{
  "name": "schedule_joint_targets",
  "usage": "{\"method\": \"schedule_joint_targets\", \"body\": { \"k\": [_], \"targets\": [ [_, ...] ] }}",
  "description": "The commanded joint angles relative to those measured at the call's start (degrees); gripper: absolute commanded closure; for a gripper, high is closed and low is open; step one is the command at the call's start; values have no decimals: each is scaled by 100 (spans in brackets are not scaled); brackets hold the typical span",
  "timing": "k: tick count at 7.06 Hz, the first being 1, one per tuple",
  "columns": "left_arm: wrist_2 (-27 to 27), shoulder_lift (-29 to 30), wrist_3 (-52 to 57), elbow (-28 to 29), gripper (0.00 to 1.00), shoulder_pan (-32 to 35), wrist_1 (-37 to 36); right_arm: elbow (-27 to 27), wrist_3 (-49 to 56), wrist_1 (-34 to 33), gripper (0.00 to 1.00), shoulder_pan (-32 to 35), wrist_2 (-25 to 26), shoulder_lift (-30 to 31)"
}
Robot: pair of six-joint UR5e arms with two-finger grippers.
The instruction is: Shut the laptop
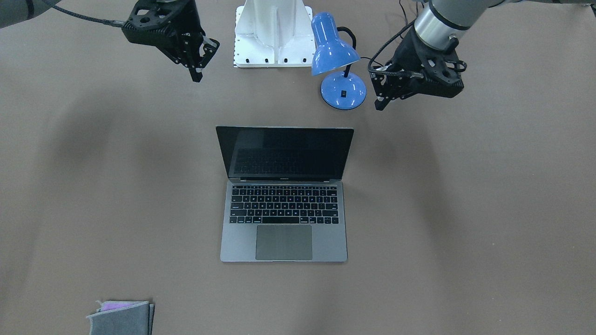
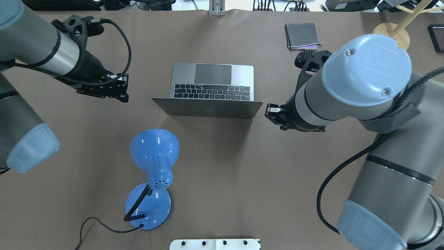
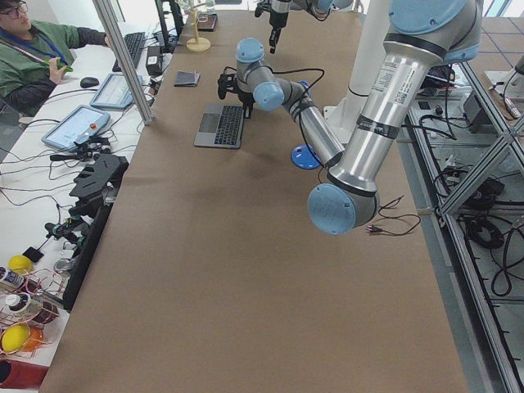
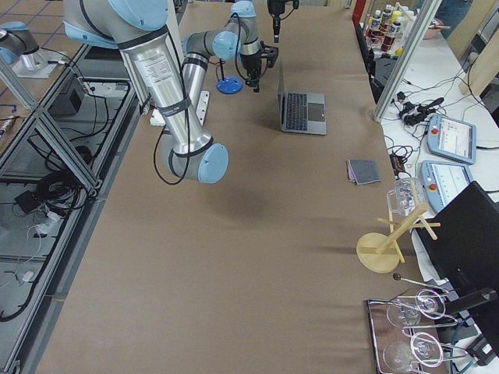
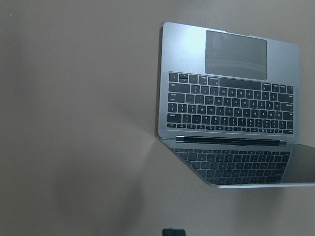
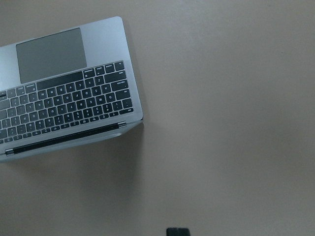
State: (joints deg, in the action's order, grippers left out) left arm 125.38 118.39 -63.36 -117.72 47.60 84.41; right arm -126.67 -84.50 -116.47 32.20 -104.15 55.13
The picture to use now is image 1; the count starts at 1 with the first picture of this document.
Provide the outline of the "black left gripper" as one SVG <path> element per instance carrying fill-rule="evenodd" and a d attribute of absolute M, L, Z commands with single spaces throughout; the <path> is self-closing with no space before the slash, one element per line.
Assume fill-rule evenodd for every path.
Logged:
<path fill-rule="evenodd" d="M 397 98 L 404 100 L 420 94 L 418 88 L 424 75 L 417 51 L 423 47 L 429 46 L 424 44 L 411 28 L 385 67 L 372 68 L 370 78 L 376 96 L 375 110 L 384 110 Z"/>

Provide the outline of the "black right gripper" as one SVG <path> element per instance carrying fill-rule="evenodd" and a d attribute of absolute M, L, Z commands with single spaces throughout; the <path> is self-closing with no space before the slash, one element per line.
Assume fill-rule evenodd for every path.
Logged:
<path fill-rule="evenodd" d="M 173 9 L 168 19 L 168 38 L 162 46 L 175 63 L 188 68 L 193 82 L 199 83 L 202 69 L 221 46 L 203 30 L 194 0 L 160 0 Z"/>

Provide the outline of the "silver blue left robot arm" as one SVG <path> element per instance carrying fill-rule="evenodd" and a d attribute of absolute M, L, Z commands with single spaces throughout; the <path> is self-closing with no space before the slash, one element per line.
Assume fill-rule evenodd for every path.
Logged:
<path fill-rule="evenodd" d="M 368 62 L 375 109 L 418 94 L 453 98 L 461 93 L 467 64 L 456 48 L 462 36 L 486 10 L 506 4 L 506 0 L 426 0 L 423 11 Z"/>

